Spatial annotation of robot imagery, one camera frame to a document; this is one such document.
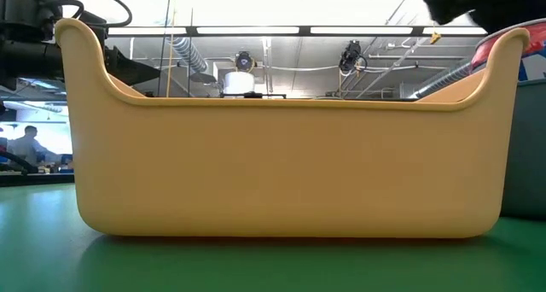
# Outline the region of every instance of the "desk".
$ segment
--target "desk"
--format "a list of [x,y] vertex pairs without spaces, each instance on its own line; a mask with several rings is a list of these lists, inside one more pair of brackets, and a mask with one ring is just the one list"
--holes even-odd
[[0,291],[546,291],[546,223],[471,240],[121,238],[73,184],[0,189]]

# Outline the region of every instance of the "ceiling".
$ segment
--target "ceiling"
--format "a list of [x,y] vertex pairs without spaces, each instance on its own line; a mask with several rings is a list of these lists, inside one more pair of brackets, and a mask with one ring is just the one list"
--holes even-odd
[[[123,9],[111,5],[105,0],[82,0],[86,9],[107,18],[109,21],[124,19]],[[124,0],[132,9],[135,20],[133,26],[158,26],[165,22],[168,0]],[[173,0],[176,25],[180,26],[267,26],[267,25],[336,25],[336,26],[377,26],[377,25],[426,25],[431,26],[426,4],[422,0]],[[462,16],[450,23],[454,26],[468,26],[472,22]],[[316,68],[332,67],[340,62],[340,55],[350,40],[344,37],[271,37],[271,56],[273,67]],[[406,53],[401,44],[412,45],[418,38],[357,38],[369,67],[389,68],[396,56]],[[442,68],[454,67],[474,53],[474,46],[480,38],[441,38],[435,45],[427,40],[423,46],[409,54],[409,58],[399,66],[420,67],[392,71],[376,82],[362,96],[377,97],[383,94],[397,97],[400,88],[415,89],[432,76],[443,71]],[[118,46],[125,56],[158,67],[161,58],[163,66],[168,65],[169,45],[163,45],[163,38],[134,38],[131,53],[130,38],[110,38],[108,46]],[[215,37],[193,38],[192,43],[204,58],[234,58],[240,51],[248,51],[258,63],[264,61],[262,37]],[[220,78],[230,68],[229,61],[219,62]],[[171,92],[169,96],[218,96],[218,88],[188,80],[186,67],[174,67],[171,70]],[[264,69],[253,70],[257,78],[257,91],[265,92]],[[324,96],[328,91],[340,88],[338,68],[320,71],[285,71],[272,70],[270,75],[275,93],[289,97]],[[353,75],[342,85],[344,95],[353,98],[367,89],[381,73]],[[153,91],[159,96],[166,95],[168,71],[164,70],[161,83],[149,81],[135,86],[139,91]],[[62,84],[55,83],[62,92]],[[7,90],[0,92],[2,98],[12,99],[57,99],[64,96],[59,91],[51,91],[39,85],[20,86],[16,95]]]

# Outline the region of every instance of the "man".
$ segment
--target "man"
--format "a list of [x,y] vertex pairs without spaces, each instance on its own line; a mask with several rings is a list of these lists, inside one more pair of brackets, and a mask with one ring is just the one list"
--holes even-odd
[[57,154],[47,150],[35,139],[37,134],[38,129],[35,126],[27,126],[25,136],[8,142],[8,152],[19,156],[33,166],[38,165],[39,155],[45,155],[46,159],[51,156],[56,157]]

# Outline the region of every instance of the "ceiling light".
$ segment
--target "ceiling light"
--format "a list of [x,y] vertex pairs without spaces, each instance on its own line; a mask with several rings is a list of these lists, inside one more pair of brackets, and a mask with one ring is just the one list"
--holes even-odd
[[147,36],[185,34],[185,27],[115,27],[110,28],[108,35],[113,36]]
[[441,35],[487,35],[485,29],[481,27],[425,27],[423,34],[432,35],[435,32]]
[[296,34],[294,26],[198,27],[199,34]]
[[409,35],[413,27],[377,26],[377,27],[312,27],[314,34],[362,34],[362,35]]

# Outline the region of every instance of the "green table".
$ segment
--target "green table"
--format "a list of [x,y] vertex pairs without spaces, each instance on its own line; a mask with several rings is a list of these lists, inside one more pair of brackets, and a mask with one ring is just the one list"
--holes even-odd
[[0,291],[546,291],[546,223],[458,241],[120,238],[72,184],[0,189]]

